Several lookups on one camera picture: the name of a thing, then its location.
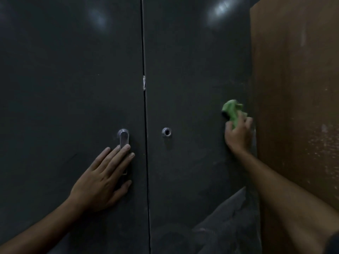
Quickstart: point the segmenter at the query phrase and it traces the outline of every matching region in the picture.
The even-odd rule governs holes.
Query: finger
[[[104,160],[104,158],[107,156],[107,154],[111,151],[111,148],[107,147],[102,151],[102,153],[99,154],[98,157],[95,158],[93,163],[88,168],[89,170],[95,170],[97,167],[101,164],[101,162]]]
[[[252,117],[247,117],[247,118],[246,118],[246,120],[245,120],[245,126],[246,126],[247,129],[250,129],[250,128],[251,128],[252,122],[253,122],[253,118],[252,118]]]
[[[107,165],[110,163],[110,161],[112,160],[112,158],[115,157],[115,155],[120,151],[120,145],[118,145],[117,147],[115,147],[114,150],[112,150],[107,156],[106,158],[104,158],[104,160],[101,162],[101,164],[99,165],[99,167],[96,169],[96,171],[98,173],[101,173],[102,171],[105,170],[105,168],[107,167]]]
[[[238,110],[238,125],[237,126],[243,126],[244,125],[244,115],[241,110]]]
[[[225,127],[225,133],[226,132],[232,132],[233,128],[233,122],[232,121],[227,121],[226,122],[226,127]]]
[[[109,164],[105,167],[105,174],[108,175],[109,172],[113,172],[116,167],[120,164],[121,160],[126,156],[130,149],[130,145],[126,144],[109,162]]]
[[[125,169],[128,167],[130,162],[133,160],[135,154],[131,153],[128,156],[126,156],[123,161],[117,166],[115,170],[109,171],[108,176],[111,176],[111,183],[113,186],[117,183],[121,175],[124,173]]]
[[[131,184],[132,184],[132,181],[128,180],[118,190],[113,192],[112,197],[110,198],[110,200],[107,203],[108,207],[111,207],[114,204],[116,204],[117,201],[120,200],[128,192],[128,188],[130,187]]]

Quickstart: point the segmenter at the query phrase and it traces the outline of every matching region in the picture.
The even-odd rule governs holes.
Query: person's left arm
[[[53,248],[85,211],[99,211],[124,196],[132,181],[113,191],[118,179],[134,158],[130,145],[111,151],[106,148],[75,183],[70,196],[56,210],[26,231],[0,246],[1,254],[46,253]]]

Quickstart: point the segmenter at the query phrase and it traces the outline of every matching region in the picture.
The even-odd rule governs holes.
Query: dark sleeve
[[[328,240],[324,254],[339,254],[339,232]]]

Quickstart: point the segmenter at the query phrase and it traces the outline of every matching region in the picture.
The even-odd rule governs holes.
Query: door handle
[[[118,132],[118,138],[120,140],[120,149],[122,149],[126,144],[129,144],[129,132],[127,129],[120,129]]]

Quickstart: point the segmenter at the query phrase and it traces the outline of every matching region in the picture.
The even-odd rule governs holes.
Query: round metal knob
[[[161,132],[163,137],[170,137],[172,135],[172,129],[169,127],[165,127]]]

